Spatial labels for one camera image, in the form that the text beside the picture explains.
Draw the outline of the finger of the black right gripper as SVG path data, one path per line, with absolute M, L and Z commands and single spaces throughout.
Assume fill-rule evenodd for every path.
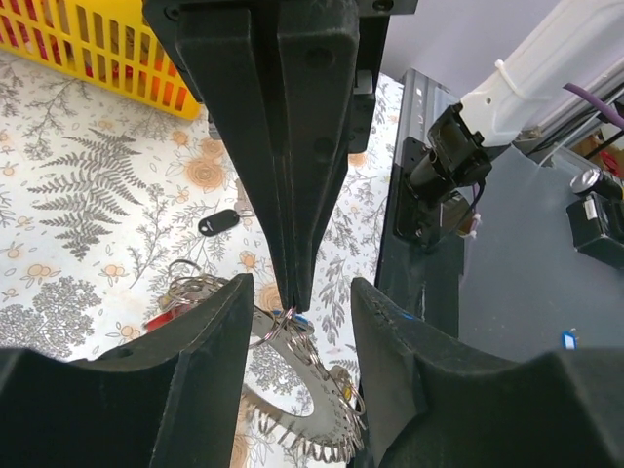
M 348 144 L 348 106 L 359 45 L 355 7 L 284 7 L 278 20 L 286 117 L 284 234 L 287 307 L 310 306 L 319 238 Z
M 175 45 L 243 182 L 270 251 L 280 298 L 288 280 L 281 162 L 286 135 L 274 9 L 183 9 Z

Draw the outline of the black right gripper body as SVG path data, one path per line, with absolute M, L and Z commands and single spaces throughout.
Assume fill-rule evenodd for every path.
M 348 106 L 348 144 L 345 152 L 363 152 L 369 143 L 375 92 L 381 70 L 383 50 L 389 22 L 394 15 L 411 15 L 416 5 L 412 1 L 147 1 L 142 13 L 148 25 L 161 42 L 165 52 L 174 62 L 190 93 L 203 103 L 196 86 L 189 77 L 176 48 L 176 31 L 183 9 L 274 9 L 277 12 L 276 37 L 279 14 L 284 7 L 355 7 L 359 12 L 359 45 Z M 279 74 L 282 80 L 282 68 Z M 286 130 L 283 86 L 283 115 Z

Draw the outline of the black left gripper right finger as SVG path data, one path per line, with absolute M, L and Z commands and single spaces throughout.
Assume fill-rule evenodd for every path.
M 369 467 L 619 467 L 623 353 L 557 350 L 519 364 L 351 286 Z

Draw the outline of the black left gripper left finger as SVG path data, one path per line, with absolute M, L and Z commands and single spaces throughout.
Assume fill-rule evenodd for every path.
M 232 278 L 192 310 L 99 358 L 1 352 L 5 467 L 226 467 L 254 308 Z

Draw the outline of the red key tag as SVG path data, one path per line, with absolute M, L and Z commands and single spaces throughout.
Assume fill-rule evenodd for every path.
M 185 314 L 187 310 L 188 307 L 186 305 L 178 305 L 145 322 L 143 324 L 143 328 L 146 332 L 153 332 L 165 326 L 167 323 L 173 321 L 177 317 Z

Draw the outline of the blue key tag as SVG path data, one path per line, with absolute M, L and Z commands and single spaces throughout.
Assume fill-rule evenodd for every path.
M 574 350 L 578 347 L 576 329 L 571 329 L 562 333 L 562 345 L 564 349 Z

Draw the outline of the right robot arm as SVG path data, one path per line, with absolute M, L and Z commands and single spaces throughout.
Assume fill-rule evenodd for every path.
M 143 15 L 206 105 L 270 251 L 281 303 L 310 307 L 316 256 L 347 171 L 368 139 L 388 22 L 411 1 L 147 1 Z M 433 207 L 483 179 L 528 122 L 623 33 L 619 1 L 562 1 L 492 74 L 435 121 L 409 176 Z

